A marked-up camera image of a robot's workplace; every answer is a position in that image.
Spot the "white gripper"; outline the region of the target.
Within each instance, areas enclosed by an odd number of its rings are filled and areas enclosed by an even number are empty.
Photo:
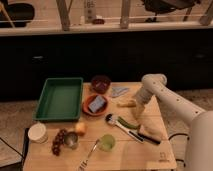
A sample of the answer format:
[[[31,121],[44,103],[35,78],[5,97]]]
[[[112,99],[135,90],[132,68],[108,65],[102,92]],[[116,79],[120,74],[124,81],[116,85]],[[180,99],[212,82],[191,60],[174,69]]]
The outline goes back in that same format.
[[[133,112],[133,117],[139,121],[142,118],[142,114],[145,110],[145,105],[148,104],[153,96],[153,93],[147,90],[144,86],[139,88],[134,95],[135,100],[139,103],[136,104]]]

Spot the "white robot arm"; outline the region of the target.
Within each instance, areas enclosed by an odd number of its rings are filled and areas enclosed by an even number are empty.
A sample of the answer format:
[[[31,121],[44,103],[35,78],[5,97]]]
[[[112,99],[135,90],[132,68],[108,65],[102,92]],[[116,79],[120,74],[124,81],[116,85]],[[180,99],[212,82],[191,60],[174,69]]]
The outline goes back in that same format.
[[[213,110],[207,111],[166,87],[164,74],[146,74],[134,95],[139,118],[155,95],[189,126],[184,171],[213,171]]]

